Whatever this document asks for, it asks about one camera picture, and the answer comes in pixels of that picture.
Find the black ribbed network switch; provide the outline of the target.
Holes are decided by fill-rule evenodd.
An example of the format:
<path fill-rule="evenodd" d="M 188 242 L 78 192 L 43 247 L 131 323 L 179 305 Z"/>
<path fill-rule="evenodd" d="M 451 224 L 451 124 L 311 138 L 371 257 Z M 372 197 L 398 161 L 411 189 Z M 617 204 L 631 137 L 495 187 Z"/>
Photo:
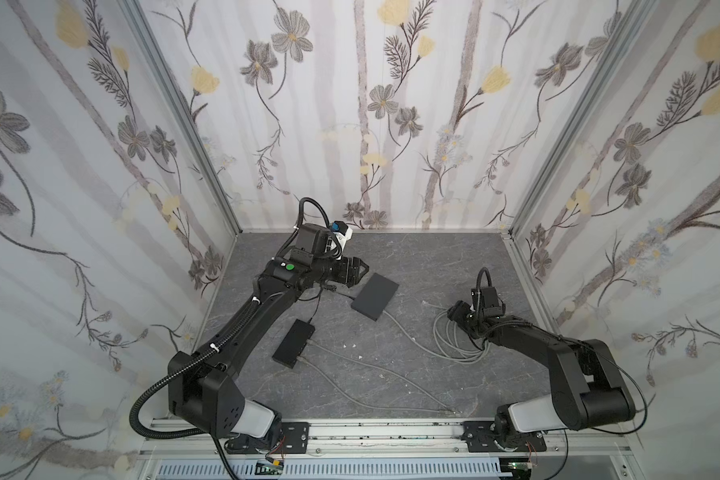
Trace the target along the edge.
<path fill-rule="evenodd" d="M 315 332 L 315 326 L 303 320 L 295 320 L 272 355 L 272 359 L 293 369 Z"/>

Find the black power adapter with cable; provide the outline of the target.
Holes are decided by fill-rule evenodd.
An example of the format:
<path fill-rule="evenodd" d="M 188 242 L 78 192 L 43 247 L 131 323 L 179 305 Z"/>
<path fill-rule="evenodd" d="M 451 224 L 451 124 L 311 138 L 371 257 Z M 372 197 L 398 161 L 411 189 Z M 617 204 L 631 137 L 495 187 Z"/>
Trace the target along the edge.
<path fill-rule="evenodd" d="M 328 283 L 323 282 L 323 283 L 321 284 L 321 288 L 322 288 L 323 290 L 325 290 L 325 291 L 334 293 L 334 294 L 336 294 L 336 295 L 340 295 L 340 296 L 342 296 L 342 297 L 345 297 L 345 298 L 348 298 L 348 299 L 351 299 L 351 300 L 355 300 L 355 297 L 354 297 L 354 296 L 350 295 L 349 293 L 345 293 L 345 292 L 340 291 L 336 285 L 332 285 L 332 284 L 328 284 Z"/>

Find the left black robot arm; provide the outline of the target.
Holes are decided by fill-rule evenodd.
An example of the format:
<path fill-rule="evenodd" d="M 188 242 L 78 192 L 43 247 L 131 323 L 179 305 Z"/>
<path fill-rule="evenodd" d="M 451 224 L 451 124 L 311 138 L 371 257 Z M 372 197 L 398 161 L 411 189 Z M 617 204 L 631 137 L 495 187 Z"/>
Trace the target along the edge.
<path fill-rule="evenodd" d="M 193 353 L 176 353 L 166 376 L 135 400 L 129 412 L 135 433 L 156 440 L 201 434 L 215 440 L 247 436 L 262 449 L 279 444 L 281 415 L 246 398 L 235 383 L 237 376 L 270 327 L 305 291 L 325 282 L 353 287 L 369 270 L 359 258 L 344 255 L 351 236 L 346 223 L 328 218 L 319 224 L 306 222 L 306 206 L 317 204 L 310 197 L 300 199 L 291 235 L 255 276 L 246 302 Z M 141 422 L 141 409 L 162 389 L 168 391 L 170 412 L 188 422 L 189 428 L 158 431 Z"/>

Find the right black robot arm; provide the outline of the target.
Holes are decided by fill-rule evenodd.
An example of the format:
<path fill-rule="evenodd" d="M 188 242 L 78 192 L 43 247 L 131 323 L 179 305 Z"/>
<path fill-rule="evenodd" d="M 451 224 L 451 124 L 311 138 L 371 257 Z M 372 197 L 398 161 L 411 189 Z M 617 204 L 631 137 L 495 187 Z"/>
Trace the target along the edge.
<path fill-rule="evenodd" d="M 469 303 L 458 301 L 447 318 L 480 350 L 495 345 L 545 367 L 549 394 L 501 406 L 494 417 L 497 436 L 592 429 L 633 420 L 638 414 L 627 385 L 631 377 L 600 340 L 577 340 L 549 332 L 506 312 L 487 268 L 479 270 Z"/>

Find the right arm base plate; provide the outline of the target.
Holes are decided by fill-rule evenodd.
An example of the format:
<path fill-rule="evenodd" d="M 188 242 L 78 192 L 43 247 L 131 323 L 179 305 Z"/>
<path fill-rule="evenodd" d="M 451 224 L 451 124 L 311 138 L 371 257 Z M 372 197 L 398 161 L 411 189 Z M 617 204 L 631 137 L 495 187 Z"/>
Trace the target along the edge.
<path fill-rule="evenodd" d="M 547 445 L 540 432 L 517 432 L 500 421 L 465 421 L 460 439 L 469 453 L 541 453 Z"/>

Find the aluminium mounting rail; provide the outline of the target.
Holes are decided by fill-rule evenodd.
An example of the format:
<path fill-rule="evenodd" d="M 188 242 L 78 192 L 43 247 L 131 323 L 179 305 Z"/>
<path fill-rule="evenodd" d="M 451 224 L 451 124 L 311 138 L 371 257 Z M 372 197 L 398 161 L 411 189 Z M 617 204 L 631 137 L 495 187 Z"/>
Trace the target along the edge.
<path fill-rule="evenodd" d="M 291 459 L 477 457 L 528 455 L 548 457 L 626 457 L 632 453 L 625 438 L 585 430 L 542 433 L 547 451 L 541 453 L 469 453 L 460 439 L 461 418 L 452 419 L 307 419 L 310 424 L 305 454 L 278 455 Z"/>

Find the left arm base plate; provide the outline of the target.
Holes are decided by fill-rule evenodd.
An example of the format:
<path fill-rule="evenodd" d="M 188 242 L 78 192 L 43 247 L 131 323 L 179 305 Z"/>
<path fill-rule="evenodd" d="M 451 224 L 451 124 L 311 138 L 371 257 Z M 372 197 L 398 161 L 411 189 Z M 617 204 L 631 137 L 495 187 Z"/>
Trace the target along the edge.
<path fill-rule="evenodd" d="M 234 434 L 224 443 L 227 454 L 305 454 L 309 439 L 308 422 L 276 421 L 263 437 Z"/>

